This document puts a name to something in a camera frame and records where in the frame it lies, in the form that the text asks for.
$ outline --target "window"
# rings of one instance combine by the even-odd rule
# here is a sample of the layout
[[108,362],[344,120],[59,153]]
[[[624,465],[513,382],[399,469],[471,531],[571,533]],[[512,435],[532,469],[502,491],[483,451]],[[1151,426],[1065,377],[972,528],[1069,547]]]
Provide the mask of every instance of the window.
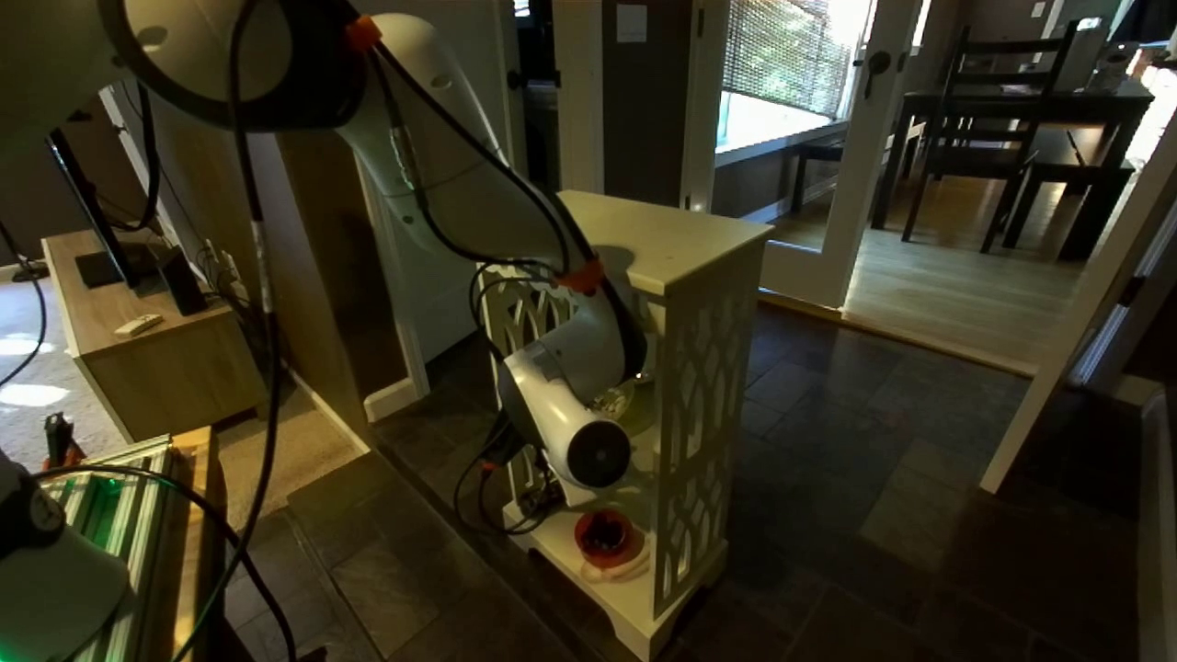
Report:
[[869,0],[730,0],[726,88],[837,120]]

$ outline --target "dark tile floor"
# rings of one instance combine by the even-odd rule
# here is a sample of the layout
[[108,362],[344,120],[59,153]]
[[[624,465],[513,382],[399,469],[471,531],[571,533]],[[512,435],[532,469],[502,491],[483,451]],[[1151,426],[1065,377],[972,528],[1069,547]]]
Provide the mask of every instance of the dark tile floor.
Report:
[[[449,493],[490,426],[474,345],[359,460],[262,522],[303,649],[326,659],[629,659],[603,616]],[[1027,382],[761,308],[730,486],[730,555],[667,659],[1135,659],[1131,415],[1064,399],[1000,496],[973,491]],[[274,631],[236,583],[254,659]]]

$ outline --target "wooden floor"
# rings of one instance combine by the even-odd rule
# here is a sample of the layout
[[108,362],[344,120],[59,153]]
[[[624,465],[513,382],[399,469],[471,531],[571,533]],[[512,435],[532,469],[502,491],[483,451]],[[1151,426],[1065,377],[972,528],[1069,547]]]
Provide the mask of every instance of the wooden floor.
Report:
[[[907,215],[901,194],[886,227],[873,227],[860,245],[842,325],[1032,377],[1081,273],[1050,257],[1064,237],[1049,225],[1055,199],[1039,194],[1015,251],[977,253],[997,188],[977,182],[927,188],[912,245],[901,245]],[[811,245],[819,225],[816,204],[777,237]]]

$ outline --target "robotic arm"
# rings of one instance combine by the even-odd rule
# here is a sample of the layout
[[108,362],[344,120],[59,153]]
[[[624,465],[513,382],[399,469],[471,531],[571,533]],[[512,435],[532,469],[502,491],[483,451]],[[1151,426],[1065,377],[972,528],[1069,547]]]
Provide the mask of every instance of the robotic arm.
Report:
[[[567,325],[502,357],[502,413],[567,493],[629,471],[629,437],[591,401],[640,371],[640,325],[564,204],[506,171],[426,23],[359,18],[344,0],[6,0],[0,28],[21,28],[0,63],[0,171],[111,86],[114,63],[213,124],[336,131],[424,246],[521,268],[571,300]],[[30,502],[2,491],[13,475],[0,455],[0,515]],[[6,546],[0,566],[35,553]]]

